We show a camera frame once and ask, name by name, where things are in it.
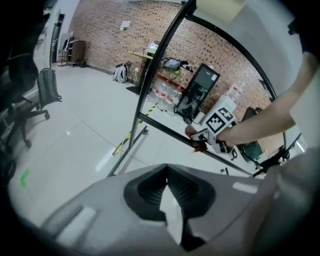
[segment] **hand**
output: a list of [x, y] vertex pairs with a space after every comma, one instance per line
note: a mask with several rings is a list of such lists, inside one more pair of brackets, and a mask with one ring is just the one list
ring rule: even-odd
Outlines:
[[217, 140], [223, 141], [228, 148], [233, 148], [235, 145], [231, 139], [231, 129], [232, 128], [227, 127], [221, 133], [219, 133], [218, 136], [216, 137]]
[[[191, 139], [191, 136], [197, 134], [198, 131], [189, 124], [185, 128], [184, 133]], [[194, 152], [203, 152], [208, 149], [206, 143], [203, 141], [192, 141], [192, 146], [194, 147]]]

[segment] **green object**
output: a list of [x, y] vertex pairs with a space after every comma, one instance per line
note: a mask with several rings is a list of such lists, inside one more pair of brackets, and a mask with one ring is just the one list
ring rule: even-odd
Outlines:
[[26, 169], [24, 171], [24, 173], [21, 175], [20, 182], [21, 182], [21, 187], [23, 187], [23, 188], [25, 188], [27, 186], [26, 178], [28, 177], [29, 173], [30, 173], [30, 170]]
[[240, 152], [241, 152], [243, 158], [247, 162], [249, 162], [250, 159], [248, 159], [248, 157], [250, 157], [251, 159], [256, 159], [258, 156], [260, 156], [262, 154], [262, 149], [257, 141], [253, 141], [248, 144], [243, 144], [242, 151], [240, 151]]

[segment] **brick wall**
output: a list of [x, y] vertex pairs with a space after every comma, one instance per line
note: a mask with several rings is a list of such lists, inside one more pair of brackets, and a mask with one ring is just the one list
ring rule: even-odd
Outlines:
[[[135, 67], [141, 72], [144, 63], [127, 51], [141, 52], [149, 42], [160, 41], [181, 7], [163, 1], [81, 0], [69, 30], [77, 39], [86, 41], [87, 64], [113, 72], [115, 65], [131, 61], [132, 75]], [[127, 30], [120, 30], [122, 21], [131, 21]], [[259, 82], [261, 77], [250, 62], [228, 41], [198, 24], [183, 20], [166, 55], [188, 61], [194, 71], [204, 63], [221, 74], [201, 106], [205, 113], [237, 81], [245, 83], [243, 94], [236, 102], [235, 115], [239, 121], [247, 107], [265, 109], [270, 104]], [[280, 135], [273, 145], [281, 144]]]

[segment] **plastic water bottle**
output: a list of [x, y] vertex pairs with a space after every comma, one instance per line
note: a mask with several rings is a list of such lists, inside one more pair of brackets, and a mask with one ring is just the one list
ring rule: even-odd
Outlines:
[[155, 81], [154, 88], [153, 88], [153, 93], [155, 94], [154, 103], [160, 106], [164, 105], [164, 99], [166, 98], [167, 90], [169, 86], [170, 85], [162, 79], [157, 79]]
[[230, 97], [234, 102], [236, 102], [243, 93], [243, 88], [246, 84], [243, 81], [234, 82], [233, 85], [229, 88], [226, 95]]
[[173, 111], [175, 106], [179, 103], [181, 96], [182, 91], [178, 87], [171, 85], [169, 93], [165, 98], [165, 109], [167, 111]]

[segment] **storage rack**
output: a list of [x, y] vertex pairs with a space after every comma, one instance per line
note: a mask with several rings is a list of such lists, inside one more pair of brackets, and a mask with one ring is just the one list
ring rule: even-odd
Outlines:
[[66, 66], [68, 64], [67, 52], [63, 50], [58, 50], [57, 65], [59, 67]]
[[[176, 15], [176, 17], [174, 18], [174, 20], [172, 21], [172, 23], [170, 24], [169, 28], [167, 29], [167, 31], [165, 32], [161, 43], [158, 46], [157, 51], [155, 52], [155, 55], [153, 56], [153, 59], [150, 63], [149, 69], [147, 71], [147, 74], [145, 75], [145, 80], [144, 83], [142, 85], [142, 89], [141, 89], [141, 93], [140, 93], [140, 97], [138, 100], [138, 104], [136, 106], [136, 110], [135, 110], [135, 114], [134, 114], [134, 119], [133, 119], [133, 123], [132, 123], [132, 129], [131, 129], [131, 137], [130, 137], [130, 142], [129, 142], [129, 146], [127, 148], [127, 150], [121, 155], [121, 157], [119, 158], [119, 160], [117, 161], [117, 163], [114, 165], [114, 167], [112, 168], [112, 170], [110, 171], [110, 173], [108, 174], [107, 177], [113, 176], [114, 173], [116, 172], [117, 168], [119, 167], [119, 165], [121, 164], [121, 162], [125, 159], [126, 155], [128, 154], [128, 152], [130, 151], [130, 149], [133, 148], [133, 146], [135, 145], [135, 143], [137, 142], [137, 140], [139, 139], [139, 137], [142, 134], [146, 134], [147, 131], [147, 126], [145, 126], [143, 128], [143, 130], [137, 135], [137, 137], [135, 138], [136, 135], [136, 131], [137, 131], [137, 125], [138, 125], [138, 121], [142, 120], [143, 122], [146, 122], [148, 125], [151, 125], [155, 128], [157, 128], [158, 130], [166, 133], [167, 135], [170, 135], [171, 137], [173, 137], [174, 139], [192, 147], [192, 141], [184, 136], [182, 136], [181, 134], [177, 133], [176, 131], [166, 127], [165, 125], [157, 122], [156, 120], [150, 118], [149, 116], [146, 116], [145, 114], [143, 114], [141, 111], [143, 109], [144, 106], [144, 102], [145, 99], [147, 97], [149, 88], [151, 86], [151, 82], [153, 80], [153, 77], [156, 74], [157, 71], [157, 67], [168, 47], [169, 42], [171, 41], [172, 37], [174, 36], [176, 30], [178, 29], [180, 23], [182, 22], [182, 20], [184, 18], [186, 18], [188, 21], [197, 23], [211, 31], [213, 31], [214, 33], [218, 34], [219, 36], [221, 36], [222, 38], [224, 38], [225, 40], [227, 40], [229, 43], [231, 43], [235, 48], [237, 48], [253, 65], [253, 67], [257, 70], [257, 72], [259, 73], [259, 75], [262, 77], [263, 81], [265, 82], [266, 87], [268, 88], [272, 98], [275, 100], [277, 98], [276, 93], [267, 77], [267, 75], [265, 74], [265, 72], [263, 71], [263, 69], [261, 68], [261, 66], [258, 64], [258, 62], [255, 60], [255, 58], [237, 41], [235, 40], [231, 35], [229, 35], [228, 33], [226, 33], [225, 31], [223, 31], [222, 29], [220, 29], [219, 27], [213, 25], [212, 23], [194, 16], [193, 13], [196, 10], [196, 0], [189, 0], [187, 1], [184, 6], [180, 9], [179, 13]], [[284, 147], [286, 148], [286, 136], [285, 133], [283, 133], [283, 141], [284, 141]], [[257, 175], [258, 172], [256, 172], [255, 174], [251, 174], [250, 172], [240, 168], [239, 166], [233, 164], [232, 162], [229, 162], [228, 160], [222, 158], [221, 156], [214, 154], [208, 150], [203, 152], [204, 154], [206, 154], [207, 156], [212, 157], [213, 159], [216, 159], [218, 161], [220, 161], [221, 163], [225, 164], [228, 167], [234, 168], [239, 172], [242, 172], [250, 177], [255, 177]]]

